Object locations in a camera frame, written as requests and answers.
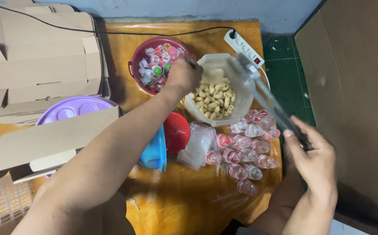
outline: table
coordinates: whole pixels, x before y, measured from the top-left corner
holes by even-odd
[[[100,30],[120,32],[147,32],[178,34],[215,26],[230,26],[263,57],[259,22],[173,22],[173,23],[107,23],[99,25]],[[234,50],[223,40],[227,29],[214,29],[196,34],[174,37],[186,45],[191,53],[200,59],[204,54],[230,53]],[[138,89],[128,72],[128,61],[134,50],[148,35],[108,35],[103,40],[110,69],[111,99],[126,112],[136,108],[150,96]],[[254,101],[252,108],[260,109]],[[181,113],[191,122],[192,118],[178,104],[175,112]],[[0,136],[26,127],[0,124]],[[218,133],[228,133],[225,127],[217,127]],[[272,192],[282,180],[280,143],[270,141],[270,155],[276,158],[280,167],[263,170],[263,179],[254,181],[259,188],[256,197],[238,193],[235,180],[223,175],[217,176],[216,166],[201,167],[199,172],[179,165],[176,155],[168,156],[165,173],[135,166],[130,177],[138,183],[130,191],[140,210],[127,202],[127,218],[137,234],[219,234],[235,218],[244,224],[251,223],[268,206]],[[45,182],[44,177],[30,182],[33,195]]]

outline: metal tongs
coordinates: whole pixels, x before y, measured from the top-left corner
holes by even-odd
[[[282,130],[291,130],[298,138],[304,151],[312,150],[312,145],[308,141],[307,135],[303,134],[300,129],[293,124],[279,102],[270,92],[267,85],[262,81],[260,73],[250,60],[245,55],[237,53],[235,57],[228,59],[228,66],[228,69],[233,70],[234,78],[236,78],[239,83],[244,84],[247,91],[276,119],[277,124],[280,125]]]

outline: plastic bag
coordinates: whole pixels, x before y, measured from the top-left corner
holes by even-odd
[[[199,122],[191,122],[189,126],[191,129],[189,142],[186,148],[178,153],[176,161],[198,171],[200,166],[206,165],[207,153],[219,149],[217,132],[215,128]]]

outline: socket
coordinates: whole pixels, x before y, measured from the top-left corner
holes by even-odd
[[[233,30],[229,30],[225,36],[224,40],[228,43],[229,46],[231,46],[235,52],[237,53],[243,53],[251,63],[256,67],[256,69],[259,69],[264,63],[265,60],[259,56],[257,52],[253,50],[253,48],[237,33],[235,32],[235,38],[230,38],[230,33]]]

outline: white cable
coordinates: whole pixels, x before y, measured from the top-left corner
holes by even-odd
[[[269,78],[267,78],[267,75],[265,73],[265,71],[263,70],[262,67],[260,67],[260,70],[263,72],[263,74],[265,75],[265,78],[266,78],[266,81],[268,82],[268,87],[269,87],[269,90],[270,90],[270,83],[269,83]]]

